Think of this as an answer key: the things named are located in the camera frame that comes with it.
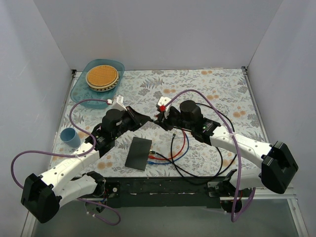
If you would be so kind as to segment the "black network switch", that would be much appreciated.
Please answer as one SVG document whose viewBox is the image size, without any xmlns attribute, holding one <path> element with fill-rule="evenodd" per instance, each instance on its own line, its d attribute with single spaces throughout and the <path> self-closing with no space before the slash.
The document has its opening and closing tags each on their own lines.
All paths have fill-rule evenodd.
<svg viewBox="0 0 316 237">
<path fill-rule="evenodd" d="M 145 171 L 152 140 L 133 137 L 125 161 L 125 167 Z"/>
</svg>

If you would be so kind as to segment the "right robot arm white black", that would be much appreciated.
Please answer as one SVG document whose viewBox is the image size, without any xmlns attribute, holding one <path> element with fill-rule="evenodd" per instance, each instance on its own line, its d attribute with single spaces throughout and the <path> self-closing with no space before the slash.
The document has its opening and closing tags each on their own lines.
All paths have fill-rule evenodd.
<svg viewBox="0 0 316 237">
<path fill-rule="evenodd" d="M 277 141 L 272 145 L 229 132 L 220 123 L 205 118 L 194 101 L 182 102 L 179 109 L 170 101 L 168 97 L 159 99 L 157 125 L 166 131 L 176 127 L 187 129 L 197 141 L 240 154 L 255 164 L 255 168 L 242 172 L 240 178 L 236 171 L 229 172 L 223 184 L 227 195 L 235 196 L 243 189 L 258 187 L 277 194 L 285 193 L 298 171 L 298 165 L 285 143 Z"/>
</svg>

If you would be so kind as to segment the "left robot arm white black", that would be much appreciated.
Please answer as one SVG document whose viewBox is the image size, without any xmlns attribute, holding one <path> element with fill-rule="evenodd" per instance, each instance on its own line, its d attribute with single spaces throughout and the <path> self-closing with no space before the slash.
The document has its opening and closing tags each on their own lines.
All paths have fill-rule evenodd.
<svg viewBox="0 0 316 237">
<path fill-rule="evenodd" d="M 124 111 L 110 109 L 95 126 L 92 134 L 78 147 L 70 158 L 40 174 L 29 175 L 25 182 L 21 203 L 40 222 L 51 220 L 59 208 L 91 194 L 101 197 L 105 191 L 105 178 L 91 171 L 75 180 L 74 177 L 90 164 L 96 162 L 115 146 L 115 140 L 127 131 L 141 128 L 151 118 L 130 106 Z"/>
</svg>

